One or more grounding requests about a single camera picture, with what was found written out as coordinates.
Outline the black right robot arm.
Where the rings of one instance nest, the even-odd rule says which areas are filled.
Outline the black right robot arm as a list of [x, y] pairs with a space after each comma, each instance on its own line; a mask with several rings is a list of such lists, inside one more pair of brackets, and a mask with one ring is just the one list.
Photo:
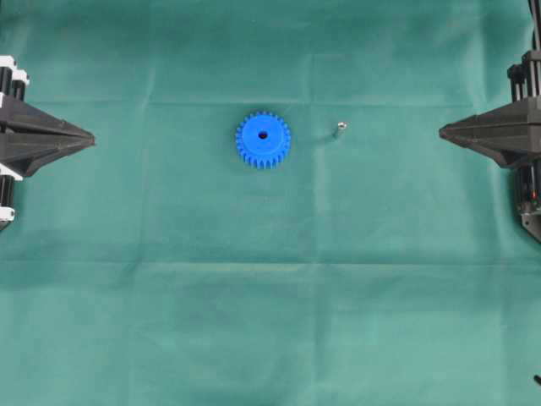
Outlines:
[[507, 77], [511, 103], [449, 123], [439, 135], [512, 171], [522, 227], [540, 240], [540, 51], [526, 52]]

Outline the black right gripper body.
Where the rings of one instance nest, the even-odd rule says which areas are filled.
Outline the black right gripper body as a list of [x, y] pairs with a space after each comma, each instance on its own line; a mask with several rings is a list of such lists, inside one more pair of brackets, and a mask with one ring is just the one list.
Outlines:
[[525, 140], [523, 150], [514, 151], [513, 169], [526, 166], [540, 158], [540, 51], [532, 50], [522, 56], [519, 64], [507, 70], [511, 85], [511, 103], [521, 114], [519, 140]]

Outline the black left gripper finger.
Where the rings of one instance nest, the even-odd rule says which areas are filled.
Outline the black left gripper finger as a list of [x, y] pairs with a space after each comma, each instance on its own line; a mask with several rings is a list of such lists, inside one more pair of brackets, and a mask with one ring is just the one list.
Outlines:
[[95, 144], [93, 140], [53, 134], [7, 134], [1, 136], [1, 163], [31, 177], [41, 167]]
[[14, 98], [2, 99], [1, 124], [19, 132], [94, 139], [92, 133]]

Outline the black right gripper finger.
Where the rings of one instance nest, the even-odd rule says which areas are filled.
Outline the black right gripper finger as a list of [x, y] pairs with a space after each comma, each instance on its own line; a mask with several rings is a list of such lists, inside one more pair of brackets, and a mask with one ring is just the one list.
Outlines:
[[519, 136], [528, 132], [528, 99], [449, 123], [439, 130], [445, 140], [488, 139]]
[[474, 151], [488, 157], [498, 166], [506, 169], [517, 169], [529, 164], [529, 155], [526, 152], [512, 151], [511, 149], [489, 145], [486, 146], [478, 140], [440, 134], [440, 138], [454, 145]]

